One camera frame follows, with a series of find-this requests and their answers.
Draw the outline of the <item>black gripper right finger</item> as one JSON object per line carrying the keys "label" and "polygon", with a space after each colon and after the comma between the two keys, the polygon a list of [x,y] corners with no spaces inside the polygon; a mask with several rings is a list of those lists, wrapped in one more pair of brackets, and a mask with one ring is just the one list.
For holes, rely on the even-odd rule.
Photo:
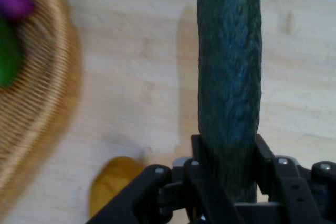
{"label": "black gripper right finger", "polygon": [[270,202],[280,203],[285,223],[335,223],[335,163],[320,161],[311,169],[290,156],[274,155],[256,136],[257,184]]}

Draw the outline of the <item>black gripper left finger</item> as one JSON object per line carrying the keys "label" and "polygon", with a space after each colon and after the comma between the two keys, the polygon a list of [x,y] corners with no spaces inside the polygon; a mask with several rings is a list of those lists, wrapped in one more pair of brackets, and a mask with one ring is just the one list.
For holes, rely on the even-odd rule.
{"label": "black gripper left finger", "polygon": [[193,156],[168,168],[150,165],[95,214],[89,223],[169,223],[185,209],[190,223],[236,223],[236,209],[209,173],[205,148],[192,139]]}

